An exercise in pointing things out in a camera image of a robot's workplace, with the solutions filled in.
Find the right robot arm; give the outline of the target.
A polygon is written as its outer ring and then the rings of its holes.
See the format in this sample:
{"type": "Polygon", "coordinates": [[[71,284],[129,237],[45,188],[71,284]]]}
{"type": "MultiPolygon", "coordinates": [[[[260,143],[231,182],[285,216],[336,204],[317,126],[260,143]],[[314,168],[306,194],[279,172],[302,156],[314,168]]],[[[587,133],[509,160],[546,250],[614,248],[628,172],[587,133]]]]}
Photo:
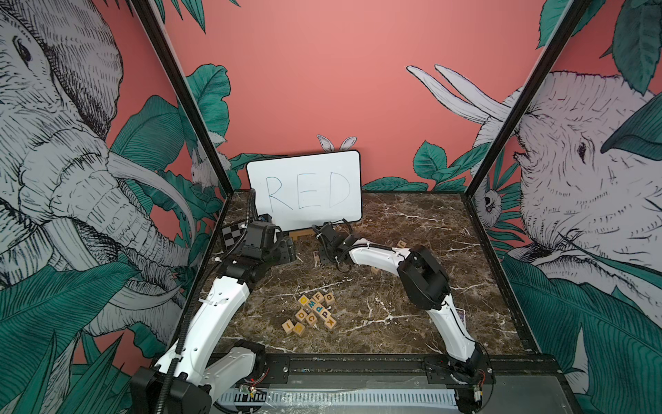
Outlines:
{"type": "Polygon", "coordinates": [[[431,251],[389,247],[334,229],[334,224],[314,225],[315,238],[326,257],[336,265],[376,267],[398,276],[416,308],[427,312],[446,347],[448,372],[460,384],[484,384],[486,355],[469,334],[453,303],[450,277],[431,251]]]}

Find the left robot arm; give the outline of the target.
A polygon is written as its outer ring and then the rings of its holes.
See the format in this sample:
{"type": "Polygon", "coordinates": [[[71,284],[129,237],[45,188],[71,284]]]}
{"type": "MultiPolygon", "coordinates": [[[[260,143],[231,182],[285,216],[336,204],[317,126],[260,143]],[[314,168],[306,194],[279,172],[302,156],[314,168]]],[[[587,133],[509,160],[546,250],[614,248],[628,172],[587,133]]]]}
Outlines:
{"type": "Polygon", "coordinates": [[[217,265],[220,275],[194,314],[187,314],[176,343],[152,368],[133,376],[134,413],[209,413],[217,400],[242,383],[267,375],[265,348],[241,340],[221,359],[210,358],[230,321],[272,267],[293,262],[293,242],[265,214],[249,217],[239,241],[217,265]]]}

